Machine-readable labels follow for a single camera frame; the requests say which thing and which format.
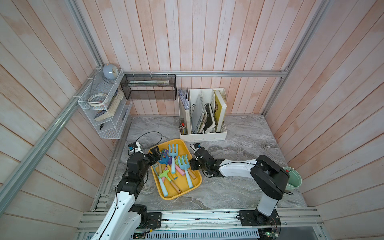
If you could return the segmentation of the yellow storage tray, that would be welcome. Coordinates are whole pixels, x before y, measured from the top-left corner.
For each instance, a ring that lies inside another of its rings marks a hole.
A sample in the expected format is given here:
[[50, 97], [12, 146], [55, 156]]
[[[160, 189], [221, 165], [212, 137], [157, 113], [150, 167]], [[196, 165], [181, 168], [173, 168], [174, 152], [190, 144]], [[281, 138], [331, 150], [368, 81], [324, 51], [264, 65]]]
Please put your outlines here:
[[151, 170], [159, 195], [164, 200], [173, 200], [201, 185], [202, 176], [198, 170], [191, 170], [189, 160], [193, 156], [183, 140], [159, 144], [150, 153], [155, 155]]

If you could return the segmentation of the blue fork yellow handle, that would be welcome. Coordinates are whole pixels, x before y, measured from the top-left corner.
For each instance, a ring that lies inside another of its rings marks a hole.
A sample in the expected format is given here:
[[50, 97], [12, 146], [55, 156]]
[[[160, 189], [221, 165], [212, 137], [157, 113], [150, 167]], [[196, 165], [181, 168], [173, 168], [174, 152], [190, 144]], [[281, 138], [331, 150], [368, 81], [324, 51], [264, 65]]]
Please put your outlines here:
[[185, 176], [186, 176], [186, 179], [187, 179], [187, 183], [188, 183], [189, 189], [192, 189], [194, 187], [194, 185], [193, 185], [193, 182], [191, 180], [190, 174], [188, 172], [188, 169], [190, 167], [189, 161], [188, 161], [188, 156], [187, 155], [179, 156], [178, 157], [178, 162], [179, 162], [179, 167], [183, 171], [185, 171]]

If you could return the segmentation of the light blue hand fork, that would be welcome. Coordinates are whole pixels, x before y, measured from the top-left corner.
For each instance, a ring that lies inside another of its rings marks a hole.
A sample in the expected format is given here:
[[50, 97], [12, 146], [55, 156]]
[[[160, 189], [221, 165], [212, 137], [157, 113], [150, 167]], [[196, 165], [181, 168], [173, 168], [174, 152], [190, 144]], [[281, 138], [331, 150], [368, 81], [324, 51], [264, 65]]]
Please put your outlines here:
[[178, 144], [169, 145], [169, 156], [172, 159], [171, 162], [171, 173], [176, 173], [176, 157], [179, 155], [179, 146]]

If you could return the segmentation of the green rake wooden handle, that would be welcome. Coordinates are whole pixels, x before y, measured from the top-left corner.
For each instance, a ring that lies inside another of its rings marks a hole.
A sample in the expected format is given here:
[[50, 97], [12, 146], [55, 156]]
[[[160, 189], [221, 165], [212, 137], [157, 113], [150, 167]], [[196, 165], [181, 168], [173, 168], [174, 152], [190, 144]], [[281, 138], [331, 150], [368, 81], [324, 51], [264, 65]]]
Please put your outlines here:
[[159, 174], [159, 177], [160, 178], [166, 178], [170, 184], [172, 185], [172, 187], [175, 189], [175, 191], [180, 194], [182, 191], [181, 189], [173, 182], [173, 180], [171, 179], [170, 175], [169, 175], [169, 169], [165, 170], [164, 172], [162, 172], [161, 174]]

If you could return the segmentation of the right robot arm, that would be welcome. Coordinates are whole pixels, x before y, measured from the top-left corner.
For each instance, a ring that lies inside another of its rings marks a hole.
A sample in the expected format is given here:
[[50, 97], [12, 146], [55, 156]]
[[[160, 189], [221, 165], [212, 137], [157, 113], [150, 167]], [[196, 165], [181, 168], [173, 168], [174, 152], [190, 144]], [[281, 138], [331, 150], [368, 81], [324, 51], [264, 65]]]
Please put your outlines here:
[[211, 177], [245, 177], [253, 179], [263, 191], [254, 211], [239, 211], [242, 226], [280, 224], [276, 205], [286, 194], [289, 173], [265, 155], [248, 161], [215, 159], [200, 144], [192, 147], [195, 157], [190, 160], [193, 170], [201, 169]]

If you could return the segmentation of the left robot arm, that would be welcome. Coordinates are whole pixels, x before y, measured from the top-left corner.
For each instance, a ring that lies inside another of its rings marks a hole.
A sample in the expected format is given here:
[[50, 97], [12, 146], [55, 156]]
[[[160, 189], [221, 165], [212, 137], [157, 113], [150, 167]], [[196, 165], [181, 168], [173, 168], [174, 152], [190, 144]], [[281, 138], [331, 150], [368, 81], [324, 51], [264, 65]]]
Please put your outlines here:
[[93, 240], [129, 240], [137, 228], [147, 234], [161, 227], [162, 213], [149, 213], [145, 205], [136, 204], [149, 166], [155, 161], [143, 153], [138, 142], [130, 144], [129, 149], [127, 168], [115, 187], [114, 201]]

